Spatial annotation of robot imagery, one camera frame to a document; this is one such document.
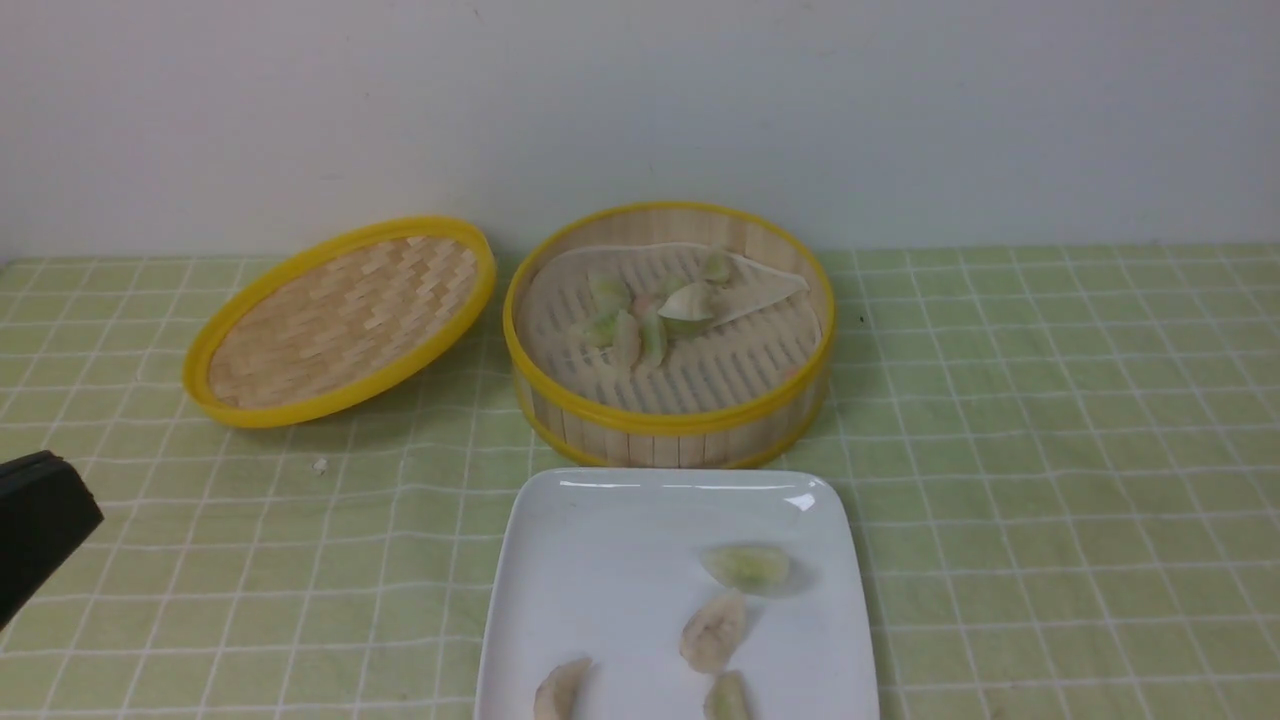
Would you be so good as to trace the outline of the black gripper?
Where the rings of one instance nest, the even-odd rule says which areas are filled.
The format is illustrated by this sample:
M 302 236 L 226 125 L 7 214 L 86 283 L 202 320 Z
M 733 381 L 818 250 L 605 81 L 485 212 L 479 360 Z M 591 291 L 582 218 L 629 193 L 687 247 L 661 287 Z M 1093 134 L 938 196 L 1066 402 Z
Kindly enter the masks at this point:
M 104 523 L 81 474 L 42 450 L 1 465 L 1 626 Z

